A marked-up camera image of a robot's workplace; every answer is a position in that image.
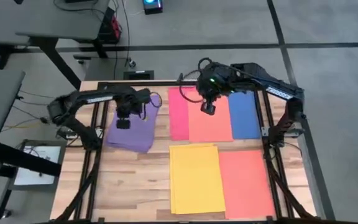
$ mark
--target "folded purple towel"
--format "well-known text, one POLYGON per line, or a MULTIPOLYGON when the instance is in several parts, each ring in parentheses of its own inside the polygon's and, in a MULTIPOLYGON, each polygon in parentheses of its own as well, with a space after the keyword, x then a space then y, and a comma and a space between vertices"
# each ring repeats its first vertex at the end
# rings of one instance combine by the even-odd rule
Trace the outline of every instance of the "folded purple towel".
MULTIPOLYGON (((159 105, 158 95, 151 96, 155 105, 159 105)), ((116 126, 118 117, 114 114, 112 123, 108 131, 105 144, 112 147, 123 147, 135 152, 147 152, 154 142, 155 120, 157 118, 158 108, 151 103, 146 104, 146 118, 141 120, 138 115, 130 114, 129 120, 131 127, 129 129, 118 129, 116 126)))

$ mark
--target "yellow folder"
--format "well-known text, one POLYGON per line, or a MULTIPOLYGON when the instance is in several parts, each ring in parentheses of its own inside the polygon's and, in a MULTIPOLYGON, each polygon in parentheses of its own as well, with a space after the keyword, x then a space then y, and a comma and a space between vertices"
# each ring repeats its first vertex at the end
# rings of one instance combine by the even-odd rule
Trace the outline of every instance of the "yellow folder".
POLYGON ((213 144, 170 146, 171 212, 225 211, 218 148, 213 144))

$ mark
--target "pink paper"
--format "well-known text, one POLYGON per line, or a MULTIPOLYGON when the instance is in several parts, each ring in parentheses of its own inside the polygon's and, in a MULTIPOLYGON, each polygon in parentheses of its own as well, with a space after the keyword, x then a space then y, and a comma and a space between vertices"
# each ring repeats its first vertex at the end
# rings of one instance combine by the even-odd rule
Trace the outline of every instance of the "pink paper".
MULTIPOLYGON (((182 87, 186 94, 196 91, 195 87, 182 87)), ((171 139, 174 141, 189 140, 189 120, 187 101, 181 96, 179 87, 168 89, 169 119, 171 139)))

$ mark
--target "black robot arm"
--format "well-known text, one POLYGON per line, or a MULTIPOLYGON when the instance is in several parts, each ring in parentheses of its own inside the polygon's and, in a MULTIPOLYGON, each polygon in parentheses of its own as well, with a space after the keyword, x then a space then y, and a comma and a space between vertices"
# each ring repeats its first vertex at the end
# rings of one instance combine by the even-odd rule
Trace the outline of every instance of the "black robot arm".
POLYGON ((86 127, 75 118, 75 114, 83 105, 114 100, 117 104, 117 128, 129 129, 130 114, 142 113, 142 105, 150 102, 150 90, 144 88, 136 91, 127 85, 116 85, 105 90, 74 91, 68 95, 59 96, 48 106, 48 113, 52 123, 66 126, 81 137, 85 150, 101 148, 101 140, 96 131, 86 127))
POLYGON ((271 145, 283 147, 284 134, 294 122, 306 118, 303 114, 303 89, 270 76, 256 63, 237 63, 228 66, 203 58, 199 61, 198 69, 200 76, 197 79, 197 90, 204 99, 201 110, 210 115, 214 114, 213 102, 217 98, 235 92, 265 90, 287 101, 284 115, 268 130, 268 143, 271 145), (201 68, 204 61, 209 63, 201 68))

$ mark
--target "desk leg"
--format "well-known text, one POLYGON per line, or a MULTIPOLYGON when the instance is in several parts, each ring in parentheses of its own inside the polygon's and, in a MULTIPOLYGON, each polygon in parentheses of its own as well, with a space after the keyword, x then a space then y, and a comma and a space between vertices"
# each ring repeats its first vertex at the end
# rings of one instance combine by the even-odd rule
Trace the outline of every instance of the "desk leg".
POLYGON ((58 177, 62 165, 0 143, 0 162, 58 177))
POLYGON ((102 43, 98 39, 92 41, 92 43, 93 43, 93 47, 95 47, 99 55, 99 58, 108 58, 107 53, 103 50, 102 43))
POLYGON ((67 65, 62 59, 59 53, 56 51, 57 38, 43 38, 43 37, 32 37, 31 41, 33 44, 38 46, 56 65, 59 71, 66 77, 66 79, 77 89, 80 89, 81 80, 75 75, 73 70, 67 65))

